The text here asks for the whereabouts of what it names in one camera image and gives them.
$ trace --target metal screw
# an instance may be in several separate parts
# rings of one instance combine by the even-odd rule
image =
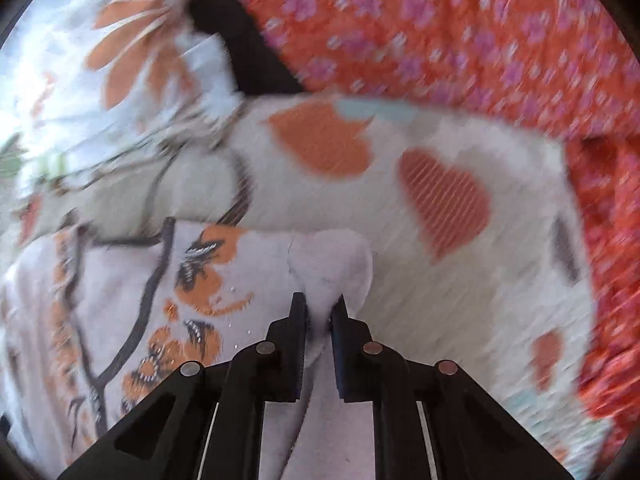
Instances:
[[[364,343],[364,345],[362,345],[362,351],[365,354],[378,355],[380,352],[382,352],[382,345],[377,341],[369,341],[368,343]]]
[[[441,374],[455,375],[458,371],[458,365],[453,361],[440,361],[438,363],[438,370]]]
[[[260,341],[255,347],[255,350],[258,352],[258,354],[269,355],[273,354],[276,351],[276,345],[274,345],[271,341]]]
[[[180,373],[185,377],[193,377],[200,371],[200,365],[196,361],[189,361],[180,367]]]

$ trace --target heart pattern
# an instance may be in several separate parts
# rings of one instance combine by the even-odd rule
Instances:
[[[447,169],[424,148],[406,150],[398,171],[437,260],[487,227],[489,195],[468,171]]]

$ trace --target leaf print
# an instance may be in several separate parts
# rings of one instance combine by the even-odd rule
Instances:
[[[113,2],[98,14],[94,28],[108,27],[125,18],[130,18],[148,10],[159,9],[161,6],[162,2],[160,0],[121,0]]]
[[[149,74],[146,76],[146,85],[151,90],[157,102],[162,100],[164,87],[169,81],[172,53],[168,45],[162,47],[151,64]]]
[[[205,316],[217,316],[228,306],[218,307],[211,300],[224,283],[213,264],[228,264],[236,257],[236,244],[244,230],[220,225],[205,228],[187,249],[178,269],[175,295]]]
[[[347,178],[371,165],[368,141],[360,134],[370,121],[346,121],[327,102],[310,101],[269,117],[275,137],[313,173]]]
[[[40,117],[42,109],[44,108],[44,103],[49,99],[49,97],[51,97],[56,83],[56,76],[51,72],[44,71],[42,75],[45,79],[45,87],[42,94],[40,94],[40,97],[36,99],[36,102],[34,102],[33,107],[31,108],[31,118],[34,120]]]
[[[142,18],[137,18],[129,23],[110,32],[94,49],[85,60],[85,65],[90,70],[100,70],[116,59],[122,50],[133,39],[158,19],[160,14],[152,13]]]
[[[184,322],[189,340],[184,343],[184,356],[188,360],[200,361],[211,366],[220,355],[222,336],[212,324],[190,319]]]
[[[172,77],[177,78],[181,93],[193,94],[194,80],[175,47],[180,30],[176,12],[166,6],[165,0],[117,0],[100,12],[95,29],[133,18],[107,34],[85,61],[89,70],[100,70],[115,62],[103,89],[105,108],[113,108],[129,95],[150,57],[145,83],[156,102],[162,102]]]
[[[152,48],[153,40],[153,32],[143,36],[124,51],[114,63],[104,87],[103,98],[107,110],[120,104],[131,92]]]
[[[211,261],[214,252],[222,247],[224,242],[224,240],[212,240],[204,243],[200,234],[200,237],[184,253],[184,259],[178,269],[176,286],[180,285],[183,290],[192,291],[197,276],[200,274],[206,276],[205,265]]]
[[[571,234],[566,222],[561,216],[557,216],[552,228],[552,243],[554,260],[561,264],[563,273],[571,285],[580,280],[580,270],[575,261],[574,249],[571,242]]]

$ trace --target red fabric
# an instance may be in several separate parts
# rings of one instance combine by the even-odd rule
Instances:
[[[598,0],[240,0],[311,91],[462,106],[558,137],[640,133],[640,65]]]
[[[640,413],[640,64],[600,2],[240,1],[309,90],[460,106],[576,139],[598,300],[580,395],[614,418],[616,449]]]
[[[580,396],[620,443],[640,419],[640,137],[572,141],[566,155],[598,300]]]

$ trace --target floral pattern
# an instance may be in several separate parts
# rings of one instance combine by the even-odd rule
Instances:
[[[49,329],[52,360],[49,364],[49,389],[56,397],[62,413],[66,415],[70,431],[70,453],[72,462],[96,441],[95,431],[89,424],[86,400],[80,394],[81,388],[81,346],[76,329],[71,322],[68,305],[65,301],[65,289],[72,279],[70,268],[73,230],[63,229],[54,235],[56,245],[56,265],[53,269],[54,300],[49,309]]]
[[[224,316],[242,310],[253,293],[229,301],[222,291],[224,279],[213,264],[228,264],[236,257],[238,239],[244,230],[210,225],[184,253],[175,282],[176,298],[205,316]]]
[[[640,143],[576,140],[566,156],[598,300],[579,391],[594,416],[615,423],[603,449],[606,463],[640,421]]]
[[[555,137],[640,130],[640,65],[598,0],[242,2],[311,91],[462,106]]]
[[[148,355],[122,381],[121,415],[129,413],[178,366],[185,361],[199,361],[211,366],[222,350],[222,337],[209,323],[189,319],[183,323],[185,340],[171,338],[172,328],[162,326],[149,338]]]
[[[113,108],[129,95],[150,57],[145,82],[157,102],[162,102],[172,76],[177,77],[184,94],[193,92],[193,78],[175,47],[179,19],[177,10],[166,5],[165,0],[114,0],[98,14],[96,29],[119,24],[85,60],[90,70],[113,63],[104,86],[105,108]]]

